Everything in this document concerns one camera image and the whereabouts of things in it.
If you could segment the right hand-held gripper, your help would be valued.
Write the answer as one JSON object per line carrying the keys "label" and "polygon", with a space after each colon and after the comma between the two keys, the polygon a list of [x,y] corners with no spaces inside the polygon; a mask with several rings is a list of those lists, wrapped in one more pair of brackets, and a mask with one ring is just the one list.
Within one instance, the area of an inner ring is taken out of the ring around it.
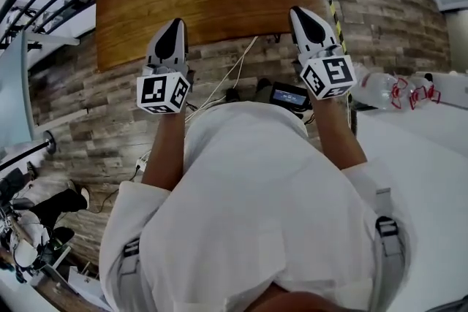
{"label": "right hand-held gripper", "polygon": [[300,78],[315,99],[347,94],[357,83],[351,57],[339,44],[332,26],[309,9],[289,11],[292,40],[298,49]]}

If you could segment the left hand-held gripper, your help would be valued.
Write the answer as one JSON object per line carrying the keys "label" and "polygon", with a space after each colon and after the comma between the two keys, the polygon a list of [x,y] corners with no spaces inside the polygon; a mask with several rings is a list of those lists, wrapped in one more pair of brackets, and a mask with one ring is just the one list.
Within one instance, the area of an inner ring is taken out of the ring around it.
{"label": "left hand-held gripper", "polygon": [[146,51],[146,65],[137,79],[137,106],[151,114],[179,113],[192,84],[186,62],[186,24],[170,20],[153,36]]}

